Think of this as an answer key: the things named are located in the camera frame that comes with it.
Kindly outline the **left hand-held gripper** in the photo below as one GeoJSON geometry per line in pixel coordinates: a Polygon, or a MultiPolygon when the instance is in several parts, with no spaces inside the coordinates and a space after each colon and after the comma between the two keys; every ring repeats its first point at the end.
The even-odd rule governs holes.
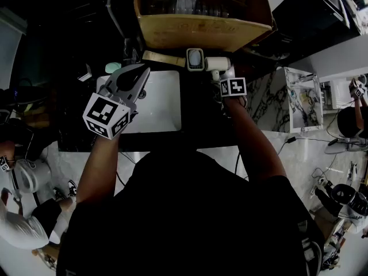
{"type": "Polygon", "coordinates": [[[83,113],[87,128],[109,140],[116,138],[137,114],[135,102],[150,71],[147,64],[131,64],[112,73],[89,99],[83,113]]]}

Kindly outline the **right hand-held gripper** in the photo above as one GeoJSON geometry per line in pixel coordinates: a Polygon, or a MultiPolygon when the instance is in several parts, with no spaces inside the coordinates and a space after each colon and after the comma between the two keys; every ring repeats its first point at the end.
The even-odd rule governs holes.
{"type": "Polygon", "coordinates": [[[235,77],[235,68],[231,66],[220,75],[220,93],[222,97],[246,96],[246,80],[244,77],[235,77]]]}

